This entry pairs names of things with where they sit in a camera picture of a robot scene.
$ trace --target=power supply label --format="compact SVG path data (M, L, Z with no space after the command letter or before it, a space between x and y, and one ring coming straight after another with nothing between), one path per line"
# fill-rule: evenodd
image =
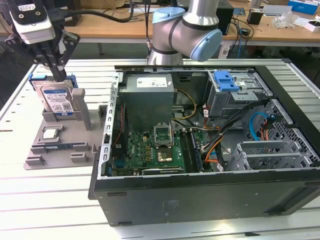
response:
M138 77L136 79L137 88L166 88L167 86L165 77Z

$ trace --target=yellow wire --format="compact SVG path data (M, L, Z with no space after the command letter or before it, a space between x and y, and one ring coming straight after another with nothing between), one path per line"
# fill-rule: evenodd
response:
M184 120L184 119L188 119L188 118L191 118L193 115L195 115L196 111L197 111L197 105L196 105L196 102L192 99L192 97L186 93L185 91L181 90L181 89L177 89L178 92L182 92L184 93L193 103L193 111L192 113L189 115L189 116L183 116L183 117L175 117L175 118L172 118L173 120Z

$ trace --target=blue drive bracket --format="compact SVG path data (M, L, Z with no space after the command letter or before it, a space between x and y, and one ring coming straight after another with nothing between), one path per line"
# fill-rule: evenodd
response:
M45 80L47 80L47 78L48 78L48 76L46 74L37 74L37 75L34 76L32 73L30 73L30 75L28 76L28 81L31 84L33 90L35 90L34 86L31 83L31 81L45 81ZM78 87L75 75L71 74L70 76L66 76L65 80L71 80L72 86L74 88Z
M228 71L214 71L213 76L221 92L238 92L240 90Z

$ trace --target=ram slot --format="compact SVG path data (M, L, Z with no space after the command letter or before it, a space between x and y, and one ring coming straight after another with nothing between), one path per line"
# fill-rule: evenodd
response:
M185 171L187 173L198 173L199 167L197 164L197 156L194 151L191 133L181 131L179 135Z

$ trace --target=wooden desk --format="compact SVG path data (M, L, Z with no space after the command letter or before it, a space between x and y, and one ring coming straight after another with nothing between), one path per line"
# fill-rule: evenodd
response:
M249 3L230 1L235 8L250 8ZM125 18L128 12L118 10L114 13L115 17ZM300 15L304 18L312 19L313 16L307 14ZM240 20L246 21L247 16L238 16ZM294 47L320 47L320 32L311 32L303 27L276 29L271 22L274 17L263 16L259 25L253 25L254 36L248 41L248 45L256 46L294 46ZM146 29L144 16L138 16L137 21L128 23L118 23L99 16L83 15L77 26L66 27L66 30L77 33L81 36L82 43L145 43ZM0 25L0 40L4 40L8 34ZM149 25L149 35L152 37L152 24ZM225 48L229 48L237 37L237 31L232 25L228 35L223 36L221 53Z

